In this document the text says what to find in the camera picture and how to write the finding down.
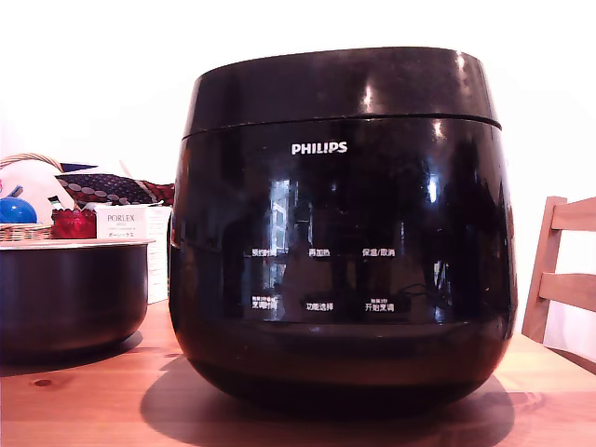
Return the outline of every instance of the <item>table surface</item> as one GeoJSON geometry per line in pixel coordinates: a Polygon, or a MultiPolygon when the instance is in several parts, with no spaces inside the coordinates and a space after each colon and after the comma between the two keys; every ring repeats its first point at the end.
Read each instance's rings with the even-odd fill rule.
{"type": "Polygon", "coordinates": [[[4,368],[1,444],[596,445],[596,376],[520,334],[471,396],[434,413],[380,421],[304,420],[226,396],[181,355],[167,302],[149,305],[140,330],[117,352],[85,362],[54,371],[4,368]]]}

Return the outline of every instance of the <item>wooden chair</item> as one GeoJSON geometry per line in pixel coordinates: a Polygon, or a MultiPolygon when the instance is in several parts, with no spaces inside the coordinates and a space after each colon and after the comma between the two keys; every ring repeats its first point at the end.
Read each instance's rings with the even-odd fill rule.
{"type": "MultiPolygon", "coordinates": [[[[567,203],[563,197],[548,197],[534,262],[528,304],[521,333],[543,343],[550,301],[596,312],[596,275],[555,274],[562,230],[596,231],[596,197],[567,203]]],[[[596,373],[596,363],[576,354],[551,350],[596,373]]]]}

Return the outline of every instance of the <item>white box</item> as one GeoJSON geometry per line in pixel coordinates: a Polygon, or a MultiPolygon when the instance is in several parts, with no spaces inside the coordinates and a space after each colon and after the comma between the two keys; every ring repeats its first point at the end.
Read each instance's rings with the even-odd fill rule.
{"type": "Polygon", "coordinates": [[[147,246],[149,304],[168,298],[168,219],[170,207],[96,205],[97,238],[153,239],[147,246]]]}

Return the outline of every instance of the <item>red glass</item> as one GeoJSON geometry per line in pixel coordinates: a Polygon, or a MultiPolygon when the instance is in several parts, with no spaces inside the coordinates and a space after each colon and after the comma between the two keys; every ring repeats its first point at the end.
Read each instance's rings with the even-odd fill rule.
{"type": "Polygon", "coordinates": [[[93,239],[97,237],[97,216],[91,210],[52,211],[53,239],[93,239]]]}

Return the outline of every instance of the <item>white wall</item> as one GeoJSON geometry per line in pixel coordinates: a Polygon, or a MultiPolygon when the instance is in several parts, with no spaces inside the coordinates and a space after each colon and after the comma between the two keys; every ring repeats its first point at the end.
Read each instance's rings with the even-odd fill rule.
{"type": "MultiPolygon", "coordinates": [[[[452,47],[479,57],[509,163],[518,329],[546,196],[596,196],[596,34],[591,11],[579,2],[54,0],[1,8],[2,156],[121,159],[135,177],[163,183],[174,177],[192,83],[210,68],[278,53],[391,45],[452,47]]],[[[563,242],[563,270],[596,270],[596,240],[586,240],[568,249],[563,242]]],[[[548,340],[596,359],[596,317],[554,307],[548,340]]]]}

